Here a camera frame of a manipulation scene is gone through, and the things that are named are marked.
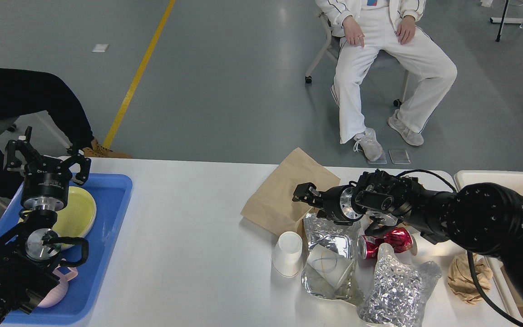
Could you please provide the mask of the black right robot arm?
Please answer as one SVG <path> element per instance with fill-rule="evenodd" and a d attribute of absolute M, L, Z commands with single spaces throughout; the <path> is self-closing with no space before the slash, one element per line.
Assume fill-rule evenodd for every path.
<path fill-rule="evenodd" d="M 408 170 L 363 172 L 357 181 L 319 191 L 297 185 L 294 202 L 320 210 L 337 225 L 352 225 L 368 211 L 392 215 L 432 244 L 451 240 L 470 253 L 498 258 L 523 298 L 523 196 L 496 183 L 456 191 L 427 190 Z"/>

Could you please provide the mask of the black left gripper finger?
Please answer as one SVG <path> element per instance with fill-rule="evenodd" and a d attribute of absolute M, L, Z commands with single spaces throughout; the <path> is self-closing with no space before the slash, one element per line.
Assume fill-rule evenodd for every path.
<path fill-rule="evenodd" d="M 6 171 L 35 173 L 44 168 L 44 157 L 30 143 L 32 130 L 28 126 L 23 136 L 8 141 L 5 147 Z"/>
<path fill-rule="evenodd" d="M 84 151 L 74 145 L 67 149 L 69 157 L 59 164 L 59 173 L 76 185 L 82 186 L 89 180 L 91 158 L 84 155 Z"/>

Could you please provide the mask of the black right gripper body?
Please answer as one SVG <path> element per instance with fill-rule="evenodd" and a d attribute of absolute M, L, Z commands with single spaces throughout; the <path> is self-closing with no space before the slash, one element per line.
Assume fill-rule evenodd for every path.
<path fill-rule="evenodd" d="M 355 188 L 350 185 L 340 185 L 320 191 L 322 211 L 325 212 L 328 221 L 336 225 L 350 226 L 362 218 L 362 215 L 351 205 L 354 191 Z"/>

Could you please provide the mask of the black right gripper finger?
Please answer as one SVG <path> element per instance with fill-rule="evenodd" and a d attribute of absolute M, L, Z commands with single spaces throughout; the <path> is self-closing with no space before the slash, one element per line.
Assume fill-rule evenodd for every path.
<path fill-rule="evenodd" d="M 293 202 L 303 203 L 324 203 L 322 192 L 317 190 L 317 186 L 311 182 L 299 184 L 293 191 Z"/>

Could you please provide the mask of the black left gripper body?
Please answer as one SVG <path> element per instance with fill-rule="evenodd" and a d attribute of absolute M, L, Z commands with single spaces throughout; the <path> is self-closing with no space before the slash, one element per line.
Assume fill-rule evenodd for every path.
<path fill-rule="evenodd" d="M 55 212 L 64 209 L 68 204 L 71 177 L 69 170 L 46 172 L 36 169 L 25 173 L 21 206 L 28 210 Z"/>

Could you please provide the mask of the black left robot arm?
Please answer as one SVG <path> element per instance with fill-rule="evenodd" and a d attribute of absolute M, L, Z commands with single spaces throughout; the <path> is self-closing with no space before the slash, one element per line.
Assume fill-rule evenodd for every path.
<path fill-rule="evenodd" d="M 10 311 L 30 314 L 59 285 L 58 266 L 75 268 L 87 262 L 89 242 L 53 230 L 58 211 L 69 202 L 69 183 L 89 179 L 91 160 L 75 147 L 62 161 L 41 155 L 31 145 L 32 128 L 8 141 L 5 169 L 24 177 L 21 221 L 0 236 L 0 324 Z"/>

